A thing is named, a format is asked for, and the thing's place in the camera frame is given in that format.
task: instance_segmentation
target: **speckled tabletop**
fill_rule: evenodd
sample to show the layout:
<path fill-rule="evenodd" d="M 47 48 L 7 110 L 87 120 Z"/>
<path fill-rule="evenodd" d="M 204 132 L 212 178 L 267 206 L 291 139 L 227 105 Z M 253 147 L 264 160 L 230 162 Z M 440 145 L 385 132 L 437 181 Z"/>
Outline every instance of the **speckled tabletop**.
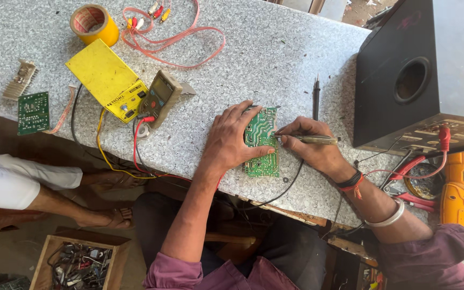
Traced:
<path fill-rule="evenodd" d="M 69 98 L 68 84 L 78 84 L 64 63 L 85 47 L 69 27 L 71 13 L 86 1 L 35 0 L 0 1 L 0 95 L 19 63 L 33 60 L 40 69 L 31 92 L 48 91 L 51 125 L 54 126 Z M 147 10 L 148 2 L 97 1 L 124 28 L 122 10 L 134 6 Z M 195 6 L 191 0 L 173 0 L 168 20 L 156 23 L 149 37 L 154 40 L 174 35 L 190 26 Z M 214 26 L 223 31 L 222 52 L 196 69 L 177 69 L 152 60 L 119 40 L 112 49 L 149 84 L 155 73 L 168 69 L 180 82 L 188 82 L 197 95 L 181 97 L 164 124 L 147 141 L 139 143 L 145 163 L 175 175 L 191 177 L 204 148 L 213 117 L 231 104 L 246 99 L 265 107 L 278 107 L 278 126 L 298 115 L 311 116 L 313 82 L 321 80 L 320 119 L 343 139 L 339 147 L 353 162 L 372 152 L 351 147 L 354 118 L 356 53 L 370 32 L 345 23 L 296 11 L 259 0 L 207 0 L 201 3 L 197 26 Z M 221 43 L 215 32 L 198 32 L 156 56 L 179 64 L 196 64 Z M 83 90 L 76 111 L 76 134 L 81 143 L 96 147 L 96 126 L 100 104 Z M 0 97 L 0 115 L 16 120 L 17 105 Z M 101 134 L 102 146 L 121 158 L 132 159 L 131 124 L 107 115 Z M 70 125 L 64 123 L 57 135 L 72 139 Z M 398 156 L 381 154 L 362 162 L 364 172 L 390 169 Z M 242 168 L 224 176 L 220 189 L 244 197 L 266 201 L 282 192 L 293 180 L 298 159 L 280 149 L 280 178 L 249 178 Z M 381 182 L 381 175 L 370 177 Z M 326 178 L 304 165 L 293 188 L 273 204 L 292 211 L 333 219 L 339 201 L 338 191 Z M 413 210 L 427 219 L 420 210 Z M 338 222 L 356 226 L 359 220 L 346 202 Z"/>

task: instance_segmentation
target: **man's left hand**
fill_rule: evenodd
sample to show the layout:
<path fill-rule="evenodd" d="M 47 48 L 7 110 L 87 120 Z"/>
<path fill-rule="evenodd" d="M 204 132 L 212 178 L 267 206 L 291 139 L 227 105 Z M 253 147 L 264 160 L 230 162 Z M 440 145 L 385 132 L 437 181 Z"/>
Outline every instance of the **man's left hand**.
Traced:
<path fill-rule="evenodd" d="M 216 116 L 198 169 L 223 175 L 247 160 L 275 152 L 271 146 L 248 147 L 244 143 L 244 129 L 262 109 L 257 106 L 244 111 L 253 103 L 251 100 L 243 101 Z"/>

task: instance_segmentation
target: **yellow tape roll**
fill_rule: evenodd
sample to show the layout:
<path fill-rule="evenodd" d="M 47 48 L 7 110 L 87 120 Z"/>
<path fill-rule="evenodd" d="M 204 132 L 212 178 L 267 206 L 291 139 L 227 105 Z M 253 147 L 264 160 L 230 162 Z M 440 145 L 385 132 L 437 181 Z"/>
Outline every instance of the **yellow tape roll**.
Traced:
<path fill-rule="evenodd" d="M 71 30 L 89 45 L 100 38 L 107 46 L 113 46 L 119 39 L 119 29 L 100 5 L 84 5 L 74 11 L 69 21 Z"/>

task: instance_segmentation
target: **hand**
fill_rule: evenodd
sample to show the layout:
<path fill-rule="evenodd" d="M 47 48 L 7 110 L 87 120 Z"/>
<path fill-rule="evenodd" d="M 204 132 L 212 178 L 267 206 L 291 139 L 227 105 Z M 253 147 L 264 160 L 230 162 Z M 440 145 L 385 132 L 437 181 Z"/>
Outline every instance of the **hand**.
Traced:
<path fill-rule="evenodd" d="M 329 135 L 331 129 L 324 122 L 306 117 L 297 117 L 292 123 L 282 127 L 275 135 L 282 135 L 280 141 L 284 148 L 298 153 L 309 165 L 329 175 L 335 182 L 349 180 L 356 170 L 343 158 L 337 146 L 306 144 L 291 135 Z"/>
<path fill-rule="evenodd" d="M 221 176 L 247 160 L 275 152 L 271 146 L 248 147 L 244 143 L 244 129 L 262 109 L 257 106 L 243 112 L 253 103 L 248 100 L 232 105 L 222 115 L 216 116 L 198 165 L 199 170 L 210 170 Z"/>

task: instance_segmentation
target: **speaker box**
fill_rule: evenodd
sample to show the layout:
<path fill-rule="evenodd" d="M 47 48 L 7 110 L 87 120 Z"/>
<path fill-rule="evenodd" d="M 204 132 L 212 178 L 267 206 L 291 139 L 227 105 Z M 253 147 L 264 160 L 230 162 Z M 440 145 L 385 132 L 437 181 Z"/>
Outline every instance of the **speaker box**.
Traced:
<path fill-rule="evenodd" d="M 464 1 L 399 0 L 357 56 L 354 147 L 404 155 L 464 151 Z"/>

